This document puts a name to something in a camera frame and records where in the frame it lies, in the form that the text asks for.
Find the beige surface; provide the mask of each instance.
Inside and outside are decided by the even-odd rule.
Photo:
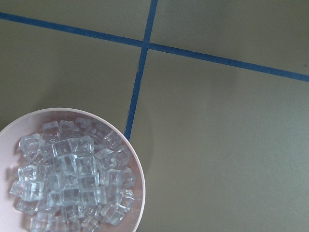
[[[0,128],[32,111],[85,110],[124,131],[140,49],[0,20]]]
[[[143,40],[150,1],[0,0],[0,12]]]
[[[309,83],[150,51],[131,143],[138,232],[309,228]]]
[[[162,0],[151,42],[309,74],[309,1]]]

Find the blue line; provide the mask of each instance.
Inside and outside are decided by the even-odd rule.
[[[285,70],[280,70],[280,69],[274,69],[274,68],[271,68],[271,67],[257,65],[257,64],[251,64],[251,63],[238,61],[238,60],[234,60],[234,59],[228,59],[228,58],[223,58],[223,57],[207,55],[207,54],[203,54],[203,53],[199,53],[199,52],[193,52],[193,51],[189,51],[189,50],[159,45],[159,44],[155,44],[155,43],[150,43],[148,49],[156,50],[156,51],[160,51],[160,52],[172,53],[172,54],[180,55],[180,56],[184,56],[184,57],[201,59],[201,60],[206,60],[206,61],[210,61],[210,62],[214,62],[214,63],[225,64],[225,65],[234,66],[234,67],[243,68],[243,69],[248,69],[248,70],[253,70],[253,71],[257,71],[257,72],[261,72],[261,73],[268,73],[268,74],[273,74],[273,75],[277,75],[277,76],[292,78],[292,79],[295,79],[295,80],[309,82],[309,75],[285,71]]]
[[[128,140],[130,140],[130,137],[131,137],[131,131],[132,131],[132,126],[133,126],[133,121],[134,121],[134,116],[135,116],[135,111],[136,111],[136,105],[137,105],[137,101],[138,101],[139,93],[140,93],[140,83],[141,83],[141,79],[143,77],[143,72],[145,68],[148,46],[149,46],[151,32],[152,32],[153,25],[154,25],[154,20],[155,20],[154,16],[155,16],[157,4],[158,4],[158,0],[152,0],[150,4],[150,8],[149,8],[148,19],[147,19],[147,24],[146,24],[145,34],[144,34],[144,39],[143,39],[143,45],[140,51],[139,70],[136,73],[133,93],[132,93],[132,98],[131,98],[131,103],[130,103],[130,108],[129,108],[129,114],[128,114],[127,121],[126,121],[125,137]]]
[[[121,44],[132,45],[136,47],[142,47],[143,45],[143,41],[140,41],[140,40],[134,40],[134,39],[117,36],[117,35],[111,35],[111,34],[107,34],[103,32],[97,32],[97,31],[92,31],[92,30],[86,30],[86,29],[66,26],[66,25],[62,25],[58,23],[46,22],[46,21],[33,19],[33,18],[26,18],[22,16],[13,15],[13,14],[6,14],[6,13],[0,12],[0,19],[5,19],[8,21],[13,21],[13,22],[18,22],[18,23],[24,23],[24,24],[38,26],[42,28],[49,28],[49,29],[69,32],[73,34],[117,42]]]

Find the pile of clear cubes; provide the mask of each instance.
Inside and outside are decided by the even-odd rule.
[[[25,162],[10,194],[33,215],[31,232],[98,232],[117,226],[134,202],[136,177],[123,139],[97,119],[42,125],[19,143]]]

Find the plastic bowl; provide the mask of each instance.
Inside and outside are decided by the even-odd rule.
[[[95,118],[105,123],[122,137],[132,152],[129,166],[136,176],[136,183],[132,189],[135,201],[130,212],[125,215],[118,226],[108,225],[102,232],[136,231],[145,205],[145,178],[136,152],[124,135],[104,119],[85,111],[69,108],[50,108],[29,113],[10,123],[0,132],[0,170],[2,171],[0,221],[2,231],[24,232],[29,229],[30,217],[15,210],[15,197],[8,193],[21,157],[21,153],[16,152],[20,137],[42,132],[43,123],[60,120],[75,121],[76,117]]]

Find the bowl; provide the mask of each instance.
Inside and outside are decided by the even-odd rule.
[[[125,136],[112,124],[104,119],[77,109],[50,108],[38,110],[24,115],[0,132],[0,170],[2,181],[0,181],[0,224],[3,231],[24,232],[29,229],[30,216],[16,211],[15,197],[9,195],[9,189],[15,180],[15,173],[20,166],[20,151],[17,151],[21,136],[42,132],[42,124],[51,121],[75,121],[76,117],[97,119],[121,136],[125,145],[132,152],[129,167],[136,176],[135,186],[132,188],[135,201],[129,213],[125,215],[118,226],[109,225],[102,232],[135,232],[145,205],[145,178],[139,158],[132,145]]]

